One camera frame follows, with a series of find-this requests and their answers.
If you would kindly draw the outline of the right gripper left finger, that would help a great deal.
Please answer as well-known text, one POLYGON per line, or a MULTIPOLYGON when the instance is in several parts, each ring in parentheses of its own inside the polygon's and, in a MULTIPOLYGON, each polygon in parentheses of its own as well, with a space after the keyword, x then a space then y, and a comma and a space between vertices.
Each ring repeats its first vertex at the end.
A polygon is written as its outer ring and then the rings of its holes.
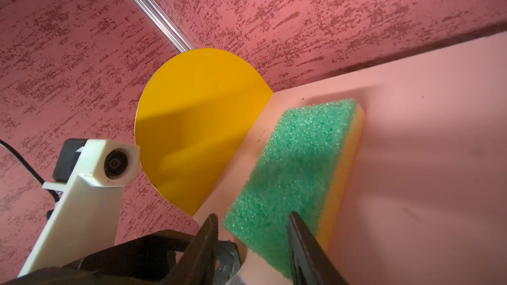
POLYGON ((207 217, 197 235, 187 246, 182 258, 161 284, 212 284, 218 244, 218 218, 207 217))

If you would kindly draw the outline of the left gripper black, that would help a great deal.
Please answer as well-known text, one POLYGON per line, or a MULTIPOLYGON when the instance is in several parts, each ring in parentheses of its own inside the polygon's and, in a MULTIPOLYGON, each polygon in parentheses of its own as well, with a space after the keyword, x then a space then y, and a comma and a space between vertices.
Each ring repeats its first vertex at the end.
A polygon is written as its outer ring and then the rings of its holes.
POLYGON ((7 284, 165 284, 183 265, 195 236, 162 230, 78 259, 7 281, 7 284))

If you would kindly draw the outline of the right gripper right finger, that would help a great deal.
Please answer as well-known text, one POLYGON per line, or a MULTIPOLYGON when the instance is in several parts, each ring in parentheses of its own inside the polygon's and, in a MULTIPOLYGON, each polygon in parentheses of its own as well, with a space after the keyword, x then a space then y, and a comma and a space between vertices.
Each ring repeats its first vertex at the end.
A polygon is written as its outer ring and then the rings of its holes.
POLYGON ((347 284, 297 212, 287 224, 293 284, 347 284))

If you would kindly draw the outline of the dark yellow scouring pad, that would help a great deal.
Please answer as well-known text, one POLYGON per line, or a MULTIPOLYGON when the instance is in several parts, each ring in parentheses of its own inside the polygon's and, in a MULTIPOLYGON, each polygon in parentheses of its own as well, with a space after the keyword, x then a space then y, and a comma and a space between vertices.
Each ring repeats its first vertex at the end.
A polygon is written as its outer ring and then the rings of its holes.
POLYGON ((223 226, 291 278, 289 215, 297 212, 319 245, 330 248, 364 120, 353 99, 285 111, 223 226))

